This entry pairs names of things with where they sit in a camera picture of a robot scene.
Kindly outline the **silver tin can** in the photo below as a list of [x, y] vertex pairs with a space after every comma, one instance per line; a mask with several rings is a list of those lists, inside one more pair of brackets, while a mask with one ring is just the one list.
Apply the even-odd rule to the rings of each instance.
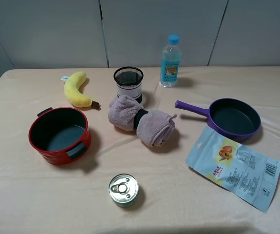
[[113, 202], [119, 207], [132, 205], [138, 196], [138, 181], [129, 174], [116, 175], [109, 183], [108, 193]]

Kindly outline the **rolled lilac towel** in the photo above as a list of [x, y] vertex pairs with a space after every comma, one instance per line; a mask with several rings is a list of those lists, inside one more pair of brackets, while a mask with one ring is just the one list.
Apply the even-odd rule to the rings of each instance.
[[109, 122], [124, 131], [136, 131], [137, 137], [148, 147], [160, 147], [175, 130], [176, 114], [147, 111], [127, 95], [115, 98], [109, 108]]

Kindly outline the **black mesh pen holder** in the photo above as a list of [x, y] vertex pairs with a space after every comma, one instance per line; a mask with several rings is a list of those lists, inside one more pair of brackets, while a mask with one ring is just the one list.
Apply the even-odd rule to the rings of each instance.
[[113, 75], [117, 85], [117, 96], [127, 95], [141, 103], [143, 77], [143, 72], [136, 67], [126, 66], [117, 69]]

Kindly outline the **clear water bottle blue cap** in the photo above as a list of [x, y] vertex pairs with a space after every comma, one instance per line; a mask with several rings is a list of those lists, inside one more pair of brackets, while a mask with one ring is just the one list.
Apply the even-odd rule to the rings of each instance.
[[176, 85], [182, 57], [178, 44], [179, 36], [170, 35], [167, 45], [162, 50], [160, 72], [160, 84], [162, 87], [174, 87]]

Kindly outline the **yellow plush banana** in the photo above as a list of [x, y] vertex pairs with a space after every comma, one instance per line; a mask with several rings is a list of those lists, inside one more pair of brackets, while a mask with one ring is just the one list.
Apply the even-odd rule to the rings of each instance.
[[79, 91], [80, 87], [86, 80], [87, 75], [82, 71], [73, 73], [71, 76], [69, 76], [64, 84], [65, 97], [75, 107], [92, 107], [94, 109], [100, 109], [100, 104], [98, 102]]

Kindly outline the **purple frying pan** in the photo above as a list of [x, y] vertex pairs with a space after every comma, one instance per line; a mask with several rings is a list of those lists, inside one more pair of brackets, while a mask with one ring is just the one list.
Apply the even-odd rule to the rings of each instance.
[[249, 140], [261, 129], [261, 118], [257, 111], [237, 99], [218, 99], [211, 103], [208, 109], [178, 100], [174, 107], [206, 117], [209, 127], [239, 143]]

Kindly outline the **light blue snack pouch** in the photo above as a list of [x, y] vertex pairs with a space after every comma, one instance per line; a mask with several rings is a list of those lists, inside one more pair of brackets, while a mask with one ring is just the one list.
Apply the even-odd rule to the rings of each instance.
[[210, 127], [194, 144], [186, 164], [262, 212], [267, 212], [280, 175], [280, 161], [224, 137]]

